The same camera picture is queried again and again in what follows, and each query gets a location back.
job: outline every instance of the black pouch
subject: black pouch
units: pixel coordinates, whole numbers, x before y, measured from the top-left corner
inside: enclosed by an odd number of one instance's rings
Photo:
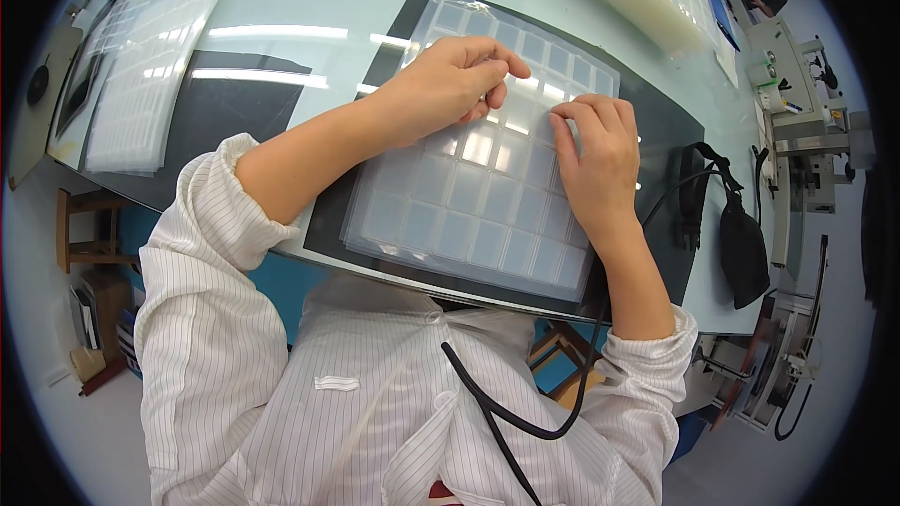
[[[681,180],[687,179],[703,170],[695,164],[694,152],[700,153],[704,159],[712,161],[705,170],[721,172],[722,184],[726,189],[726,207],[719,219],[719,262],[726,276],[728,285],[735,294],[735,309],[741,309],[756,301],[769,289],[769,257],[766,254],[766,242],[759,227],[759,217],[753,219],[744,210],[740,191],[743,189],[728,170],[728,159],[719,156],[712,147],[704,142],[688,145],[681,152]],[[759,199],[759,175],[762,163],[769,154],[763,149],[756,159],[756,206],[757,215],[762,213]],[[706,186],[712,174],[704,174],[683,184],[679,191],[679,208],[681,211],[681,235],[685,250],[696,250],[700,247],[700,220],[703,217],[703,204],[706,197]]]

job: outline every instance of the clear plastic bag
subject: clear plastic bag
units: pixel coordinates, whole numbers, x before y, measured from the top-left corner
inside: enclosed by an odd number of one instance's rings
[[[531,67],[500,110],[366,163],[342,238],[358,253],[549,298],[579,301],[587,235],[559,176],[550,107],[617,97],[620,75],[534,24],[475,0],[430,0],[399,68],[444,36],[486,35]]]

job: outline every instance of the metal equipment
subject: metal equipment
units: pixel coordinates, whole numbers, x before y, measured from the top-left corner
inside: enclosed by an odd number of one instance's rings
[[[721,379],[713,399],[713,404],[721,409],[719,420],[733,416],[759,432],[774,429],[779,440],[793,432],[793,428],[782,431],[781,417],[800,386],[806,386],[805,403],[821,365],[821,348],[815,365],[810,363],[810,354],[817,340],[816,327],[822,309],[822,286],[827,267],[828,235],[822,235],[814,295],[778,292],[774,301],[763,305],[752,338],[719,337],[716,340],[710,356],[720,359],[717,365],[724,365],[726,369],[720,371],[709,364],[706,366]],[[794,426],[802,411],[801,406],[793,420]]]
[[[857,169],[871,168],[874,162],[869,114],[847,112],[837,89],[838,78],[818,36],[798,43],[781,17],[745,30],[752,48],[765,53],[777,73],[777,84],[760,90],[771,95],[772,132],[780,166],[786,158],[791,183],[804,193],[800,209],[833,214],[834,186],[850,183]],[[838,164],[843,165],[843,175],[834,173],[834,155],[841,158]],[[773,258],[773,262],[778,264],[780,259]]]

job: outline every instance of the black cable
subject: black cable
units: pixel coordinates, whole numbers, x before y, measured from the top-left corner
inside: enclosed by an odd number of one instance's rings
[[[784,408],[779,412],[779,418],[775,421],[775,439],[778,441],[784,441],[788,439],[788,436],[794,433],[794,428],[796,428],[797,422],[800,422],[800,415],[803,414],[803,409],[806,406],[806,399],[809,398],[809,392],[813,390],[813,384],[809,384],[806,387],[806,394],[803,395],[803,402],[800,403],[800,410],[796,412],[796,418],[794,418],[794,425],[790,427],[790,430],[787,431],[786,434],[782,434],[779,432],[779,426],[781,425],[781,417],[785,415],[785,410],[788,409],[788,405],[785,403]]]
[[[660,208],[662,208],[662,204],[665,202],[665,200],[673,193],[678,191],[680,187],[706,174],[718,174],[719,176],[723,176],[724,181],[724,175],[722,172],[711,169],[703,170],[692,174],[685,179],[681,179],[678,184],[673,186],[671,189],[669,189],[669,191],[663,194],[662,197],[660,197],[659,201],[656,202],[656,205],[653,206],[647,217],[641,222],[641,227],[643,229],[647,228],[647,225],[650,224],[650,221],[652,221],[653,218],[656,217],[656,214],[659,212]],[[594,331],[591,333],[591,352],[596,351],[597,340],[600,338],[600,327],[602,326],[604,318],[609,313],[610,301],[609,293],[607,291],[606,300],[602,304],[600,315],[597,317],[597,321],[594,323]],[[591,363],[592,356],[585,356],[584,365],[581,367],[581,379],[578,386],[578,395],[575,398],[575,405],[571,409],[569,418],[566,419],[566,421],[559,427],[558,430],[549,431],[541,428],[540,426],[535,426],[531,422],[528,422],[520,416],[517,416],[514,412],[490,398],[490,396],[486,394],[481,389],[481,387],[478,386],[477,383],[475,383],[475,380],[472,379],[472,376],[469,375],[469,372],[466,370],[465,365],[463,365],[463,362],[460,361],[459,357],[456,355],[456,352],[450,347],[449,343],[443,342],[441,344],[441,349],[444,351],[444,354],[446,354],[447,359],[450,360],[450,365],[452,365],[456,370],[456,375],[459,376],[460,381],[463,382],[463,385],[466,387],[466,389],[469,390],[469,392],[473,397],[475,397],[475,400],[478,402],[478,406],[480,407],[481,412],[484,414],[485,420],[488,422],[490,432],[493,434],[498,446],[500,446],[501,452],[506,458],[507,463],[510,464],[513,475],[516,476],[519,484],[522,485],[522,488],[525,490],[531,500],[534,500],[534,504],[536,504],[537,506],[541,506],[541,501],[537,499],[534,488],[532,488],[531,483],[528,482],[527,477],[525,477],[525,474],[522,472],[522,468],[519,466],[516,458],[512,455],[510,446],[503,438],[503,435],[500,432],[500,428],[497,426],[497,422],[494,421],[493,414],[500,416],[501,419],[509,422],[509,424],[511,424],[515,428],[520,429],[526,434],[535,436],[536,438],[548,440],[561,438],[566,433],[568,433],[569,429],[572,427],[572,425],[578,419],[579,414],[581,413],[581,404],[583,404],[584,402],[584,392],[585,387],[587,386],[588,374],[591,373],[591,367],[593,366],[593,364]]]

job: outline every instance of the wooden stool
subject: wooden stool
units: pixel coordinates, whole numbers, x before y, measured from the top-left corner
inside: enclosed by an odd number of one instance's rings
[[[57,193],[57,264],[69,274],[71,264],[138,264],[139,258],[119,254],[119,208],[134,202],[107,189],[73,196],[60,188]],[[68,219],[73,214],[96,211],[94,241],[69,242]]]
[[[600,359],[600,352],[591,350],[590,341],[586,341],[568,322],[562,320],[547,320],[547,322],[550,324],[550,330],[532,346],[531,354],[528,356],[528,366],[534,374],[559,354],[565,354],[575,364],[575,371],[547,394],[551,399],[571,410],[575,405],[575,397],[578,396],[581,368],[584,366],[585,360],[589,360],[593,365]],[[601,374],[591,369],[585,391],[597,383],[603,383],[604,380]]]

